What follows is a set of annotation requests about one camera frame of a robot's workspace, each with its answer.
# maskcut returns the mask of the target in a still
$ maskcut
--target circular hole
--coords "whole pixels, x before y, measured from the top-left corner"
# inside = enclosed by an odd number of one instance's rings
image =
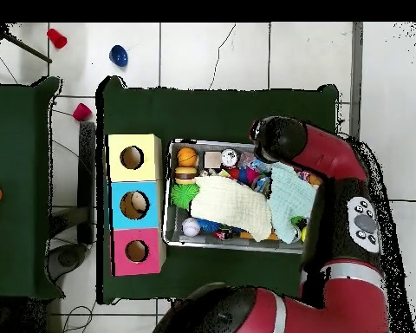
[[[143,164],[143,152],[136,146],[126,147],[120,154],[121,164],[130,170],[137,170]]]
[[[143,262],[148,257],[148,246],[141,240],[134,240],[127,244],[125,254],[132,262]]]
[[[142,192],[128,192],[120,201],[120,210],[127,219],[143,219],[149,209],[149,201]]]

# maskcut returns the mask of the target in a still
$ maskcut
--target metal stand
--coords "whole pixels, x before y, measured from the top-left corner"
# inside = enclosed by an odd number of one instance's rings
[[[17,40],[13,35],[11,35],[6,27],[5,23],[0,23],[0,41],[3,39],[8,40],[11,43],[14,43],[19,48],[24,49],[25,51],[28,51],[30,54],[37,56],[38,58],[42,59],[44,62],[52,63],[52,60],[49,59],[44,54],[38,52],[35,49],[32,49],[30,46],[28,46],[26,43],[23,43],[22,41]]]

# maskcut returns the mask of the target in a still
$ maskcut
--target yellow cube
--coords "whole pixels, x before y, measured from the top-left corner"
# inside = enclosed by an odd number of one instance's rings
[[[105,142],[112,182],[162,179],[162,144],[154,134],[112,134]]]

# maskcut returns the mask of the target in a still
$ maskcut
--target orange ball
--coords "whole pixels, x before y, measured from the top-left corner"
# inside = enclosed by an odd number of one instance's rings
[[[182,167],[194,167],[198,160],[198,154],[192,148],[182,148],[177,153],[177,159],[179,166]]]

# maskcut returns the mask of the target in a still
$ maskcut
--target green table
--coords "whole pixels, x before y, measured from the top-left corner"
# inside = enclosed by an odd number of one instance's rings
[[[60,297],[47,278],[49,102],[58,78],[0,85],[0,296]]]
[[[162,140],[165,165],[166,147],[174,138],[250,143],[251,122],[271,115],[295,116],[334,132],[337,98],[334,85],[317,91],[181,91],[124,88],[119,77],[105,79],[96,93],[96,159],[101,183],[97,189],[97,233],[103,235],[97,264],[99,301],[108,304],[117,297],[187,297],[214,281],[259,285],[296,295],[300,264],[296,254],[168,246],[160,274],[112,277],[102,160],[104,134],[155,134]]]

